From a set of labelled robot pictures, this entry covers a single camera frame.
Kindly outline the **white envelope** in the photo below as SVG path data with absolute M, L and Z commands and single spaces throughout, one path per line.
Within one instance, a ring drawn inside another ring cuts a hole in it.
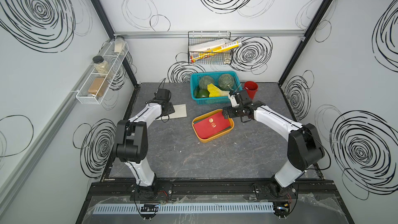
M 161 120 L 163 122 L 167 122 L 170 119 L 176 119 L 176 118 L 185 118 L 187 117 L 187 107 L 185 104 L 179 104 L 179 105 L 174 105 L 174 113 L 171 113 L 167 116 L 163 116 L 158 118 L 158 120 Z

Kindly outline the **yellow storage box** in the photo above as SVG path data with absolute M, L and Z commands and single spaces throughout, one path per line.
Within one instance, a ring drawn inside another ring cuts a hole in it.
M 204 115 L 201 115 L 201 116 L 199 116 L 199 117 L 197 117 L 197 118 L 194 118 L 194 120 L 192 121 L 192 128 L 193 128 L 193 130 L 194 130 L 194 127 L 193 127 L 194 122 L 199 121 L 199 120 L 202 120 L 202 119 L 204 119 L 204 118 L 206 118 L 206 117 L 209 117 L 209 116 L 211 116 L 212 114 L 215 114 L 215 113 L 217 113 L 217 112 L 222 112 L 222 109 L 214 110 L 214 111 L 212 111 L 212 112 L 209 112 L 209 113 L 207 113 L 207 114 L 204 114 Z M 208 142 L 210 142 L 210 141 L 213 141 L 213 140 L 215 140 L 215 139 L 218 139 L 218 138 L 220 138 L 220 137 L 222 137 L 222 136 L 224 136 L 224 135 L 226 135 L 226 134 L 229 134 L 229 133 L 234 129 L 234 126 L 235 126 L 234 121 L 233 121 L 231 118 L 228 118 L 228 120 L 229 120 L 229 122 L 230 122 L 230 124 L 231 124 L 231 127 L 230 127 L 229 129 L 224 130 L 224 131 L 222 131 L 221 133 L 218 133 L 218 134 L 212 136 L 211 138 L 209 138 L 209 139 L 207 139 L 207 140 L 200 139 L 200 138 L 198 137 L 196 131 L 194 130 L 195 135 L 197 136 L 197 138 L 198 138 L 202 143 L 208 143 Z

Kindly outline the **red envelope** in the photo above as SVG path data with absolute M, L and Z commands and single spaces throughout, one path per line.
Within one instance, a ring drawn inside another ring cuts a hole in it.
M 222 112 L 217 112 L 209 117 L 194 122 L 193 127 L 200 139 L 207 140 L 229 129 L 231 124 L 228 119 L 225 119 Z

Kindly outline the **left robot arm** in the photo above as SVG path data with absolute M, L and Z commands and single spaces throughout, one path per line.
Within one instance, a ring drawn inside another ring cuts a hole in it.
M 157 119 L 175 112 L 168 89 L 158 89 L 154 98 L 134 117 L 120 120 L 116 128 L 113 156 L 125 163 L 140 187 L 152 187 L 155 172 L 146 158 L 148 153 L 148 127 Z

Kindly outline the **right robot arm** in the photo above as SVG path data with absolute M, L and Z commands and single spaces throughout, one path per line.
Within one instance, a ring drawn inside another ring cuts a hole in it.
M 287 162 L 272 177 L 270 190 L 278 194 L 287 190 L 311 166 L 325 156 L 319 141 L 317 128 L 313 124 L 301 124 L 293 121 L 261 101 L 254 102 L 247 91 L 229 92 L 231 106 L 224 107 L 222 114 L 227 118 L 248 117 L 265 124 L 288 142 Z

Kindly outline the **yellow foil roll box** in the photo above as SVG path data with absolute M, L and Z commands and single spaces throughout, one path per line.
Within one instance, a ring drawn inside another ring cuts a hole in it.
M 228 52 L 240 46 L 240 41 L 231 41 L 230 43 L 211 49 L 210 52 L 189 52 L 190 62 L 195 63 L 203 59 L 223 56 L 223 54 L 227 54 Z

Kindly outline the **white wrap box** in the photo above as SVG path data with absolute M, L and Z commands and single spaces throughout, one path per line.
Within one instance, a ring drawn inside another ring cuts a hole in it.
M 196 44 L 196 45 L 191 45 L 189 46 L 189 51 L 190 52 L 210 52 L 211 49 L 214 49 L 216 47 L 222 46 L 224 44 L 230 43 L 231 41 L 229 39 L 217 39 L 217 40 L 212 40 L 208 41 L 205 43 L 201 44 Z

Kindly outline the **red cup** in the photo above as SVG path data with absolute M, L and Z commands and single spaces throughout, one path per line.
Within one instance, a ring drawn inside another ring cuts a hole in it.
M 249 97 L 253 100 L 258 91 L 258 84 L 252 81 L 247 81 L 244 83 L 244 88 L 247 91 Z

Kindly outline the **yellow white cabbage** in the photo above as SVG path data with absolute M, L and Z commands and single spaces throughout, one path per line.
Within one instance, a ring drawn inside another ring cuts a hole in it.
M 208 84 L 207 91 L 209 92 L 209 97 L 225 97 L 230 94 L 230 91 L 221 90 L 214 84 Z

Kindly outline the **right green melon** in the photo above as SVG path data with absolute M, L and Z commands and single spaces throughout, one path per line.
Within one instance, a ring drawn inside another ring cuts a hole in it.
M 235 79 L 231 74 L 222 74 L 218 79 L 219 88 L 227 91 L 234 90 Z

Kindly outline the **green melon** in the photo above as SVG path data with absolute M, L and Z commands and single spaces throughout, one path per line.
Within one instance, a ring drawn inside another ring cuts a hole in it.
M 215 83 L 215 81 L 212 77 L 205 75 L 205 76 L 201 77 L 201 79 L 199 81 L 199 87 L 200 87 L 200 89 L 207 90 L 207 86 L 210 84 L 214 84 L 214 83 Z
M 231 74 L 222 74 L 218 79 L 219 88 L 227 91 L 234 90 L 235 79 Z

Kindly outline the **green pepper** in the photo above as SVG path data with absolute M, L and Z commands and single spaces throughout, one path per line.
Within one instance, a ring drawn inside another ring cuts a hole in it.
M 200 89 L 197 94 L 196 94 L 196 98 L 201 99 L 201 98 L 207 98 L 209 97 L 210 93 L 209 91 L 205 90 L 205 89 Z

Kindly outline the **teal plastic basket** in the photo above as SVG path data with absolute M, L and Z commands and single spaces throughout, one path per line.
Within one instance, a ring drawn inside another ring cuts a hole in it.
M 208 105 L 208 104 L 223 104 L 223 103 L 230 103 L 230 100 L 227 96 L 223 97 L 205 97 L 205 98 L 196 98 L 194 96 L 194 90 L 197 86 L 199 86 L 199 82 L 203 76 L 209 76 L 215 81 L 215 85 L 219 86 L 219 77 L 223 74 L 230 74 L 234 80 L 235 85 L 233 90 L 242 90 L 242 86 L 240 85 L 240 79 L 238 75 L 233 71 L 221 71 L 221 72 L 205 72 L 205 73 L 193 73 L 190 76 L 190 91 L 191 97 L 193 100 L 197 102 L 199 105 Z

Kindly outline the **left green melon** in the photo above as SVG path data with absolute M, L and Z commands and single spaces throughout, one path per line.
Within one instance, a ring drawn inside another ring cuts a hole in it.
M 215 83 L 215 81 L 212 77 L 205 75 L 205 76 L 201 77 L 201 79 L 199 81 L 199 87 L 200 87 L 200 89 L 207 90 L 207 86 L 210 84 L 214 84 L 214 83 Z

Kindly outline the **clear lid jar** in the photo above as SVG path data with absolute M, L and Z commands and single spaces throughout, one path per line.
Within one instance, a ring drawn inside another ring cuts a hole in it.
M 125 39 L 121 35 L 117 35 L 114 41 L 114 53 L 120 54 L 123 51 Z

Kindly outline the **brown block package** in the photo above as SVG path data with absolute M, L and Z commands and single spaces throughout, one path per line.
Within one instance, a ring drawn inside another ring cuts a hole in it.
M 88 89 L 88 96 L 102 97 L 108 87 L 108 82 L 105 78 L 95 78 Z

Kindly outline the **black lid spice jar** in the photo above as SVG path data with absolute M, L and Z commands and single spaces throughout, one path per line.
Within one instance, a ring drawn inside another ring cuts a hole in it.
M 95 56 L 92 58 L 92 61 L 94 63 L 94 68 L 96 69 L 97 73 L 101 74 L 103 77 L 109 75 L 109 63 L 102 56 Z

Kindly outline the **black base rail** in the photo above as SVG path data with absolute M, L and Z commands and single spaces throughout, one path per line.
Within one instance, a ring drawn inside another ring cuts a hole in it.
M 143 189 L 130 180 L 93 183 L 85 198 L 124 197 L 132 200 L 171 202 L 182 196 L 255 195 L 258 200 L 282 200 L 298 194 L 335 193 L 331 180 L 299 179 L 284 190 L 277 190 L 269 178 L 260 179 L 160 179 L 155 187 Z

